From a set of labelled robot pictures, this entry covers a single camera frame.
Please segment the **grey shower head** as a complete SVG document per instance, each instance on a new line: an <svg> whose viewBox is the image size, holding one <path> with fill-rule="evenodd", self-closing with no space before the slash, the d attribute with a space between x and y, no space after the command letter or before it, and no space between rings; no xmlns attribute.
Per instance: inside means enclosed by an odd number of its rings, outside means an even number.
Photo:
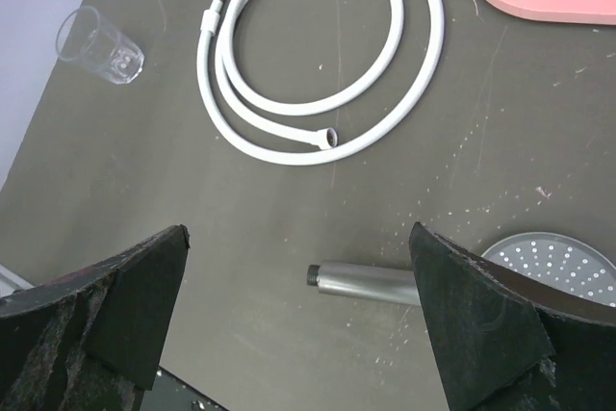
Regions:
<svg viewBox="0 0 616 411"><path fill-rule="evenodd" d="M615 305L615 264L589 244L550 232L507 237L482 258L539 283L602 305ZM419 306L411 270L324 261L307 270L307 284L321 294Z"/></svg>

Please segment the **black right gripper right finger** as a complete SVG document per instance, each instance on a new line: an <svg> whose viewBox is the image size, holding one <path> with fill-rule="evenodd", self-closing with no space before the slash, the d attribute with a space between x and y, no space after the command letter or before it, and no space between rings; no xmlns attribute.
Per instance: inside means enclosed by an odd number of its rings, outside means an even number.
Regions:
<svg viewBox="0 0 616 411"><path fill-rule="evenodd" d="M410 257L452 410L611 410L615 267L548 232L482 254L416 223Z"/></svg>

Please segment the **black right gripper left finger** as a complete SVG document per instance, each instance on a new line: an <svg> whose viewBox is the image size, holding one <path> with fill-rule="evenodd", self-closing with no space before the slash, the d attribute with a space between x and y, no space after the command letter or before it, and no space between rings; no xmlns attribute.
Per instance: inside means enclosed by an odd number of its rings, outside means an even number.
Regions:
<svg viewBox="0 0 616 411"><path fill-rule="evenodd" d="M138 410L152 389L190 235L172 225L1 299L4 410Z"/></svg>

